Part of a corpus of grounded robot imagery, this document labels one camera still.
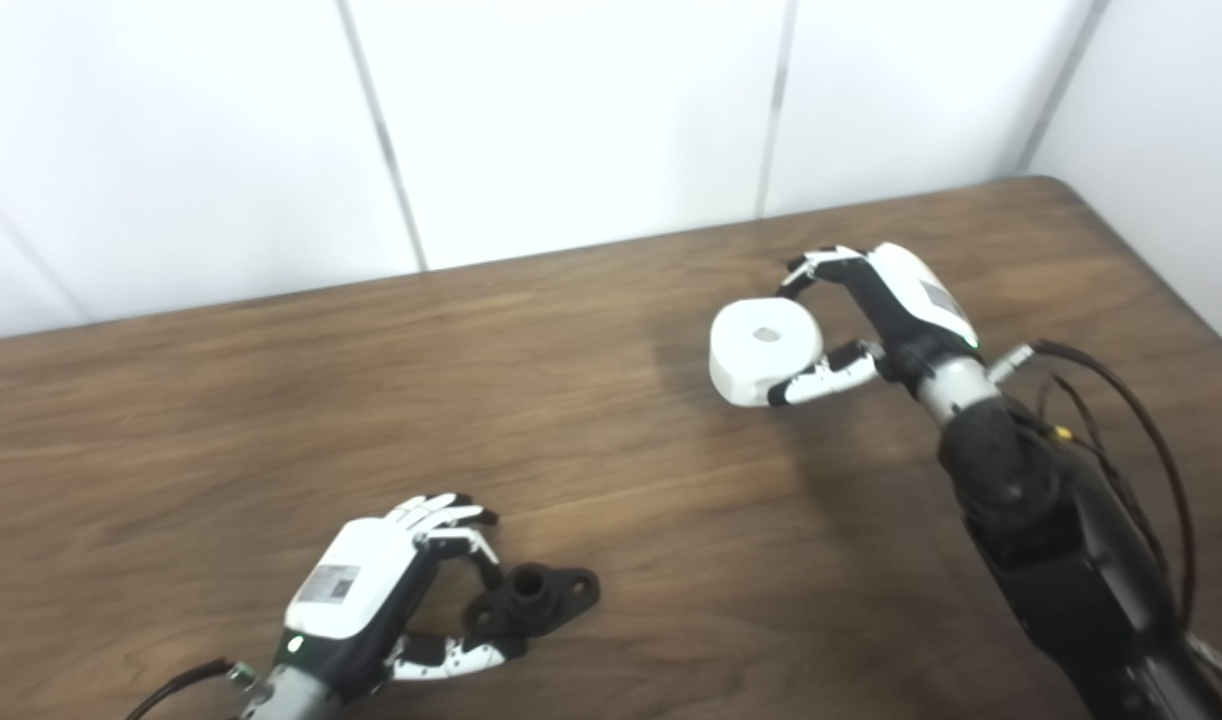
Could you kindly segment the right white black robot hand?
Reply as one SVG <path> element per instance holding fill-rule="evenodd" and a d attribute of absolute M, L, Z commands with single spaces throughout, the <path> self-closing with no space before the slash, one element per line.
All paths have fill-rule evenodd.
<path fill-rule="evenodd" d="M 981 363 L 980 340 L 945 284 L 896 243 L 871 251 L 827 246 L 786 264 L 780 299 L 799 299 L 811 284 L 840 284 L 877 334 L 822 352 L 802 372 L 767 388 L 767 405 L 807 403 L 881 378 L 916 392 L 949 361 Z"/>

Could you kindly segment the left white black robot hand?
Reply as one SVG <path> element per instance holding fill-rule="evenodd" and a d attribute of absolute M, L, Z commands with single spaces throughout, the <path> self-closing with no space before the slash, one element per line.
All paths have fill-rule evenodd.
<path fill-rule="evenodd" d="M 382 518 L 351 520 L 290 601 L 274 665 L 310 676 L 346 705 L 390 682 L 455 678 L 521 659 L 523 639 L 407 630 L 442 562 L 469 560 L 484 588 L 501 587 L 501 561 L 480 531 L 497 520 L 459 493 L 407 498 Z"/>

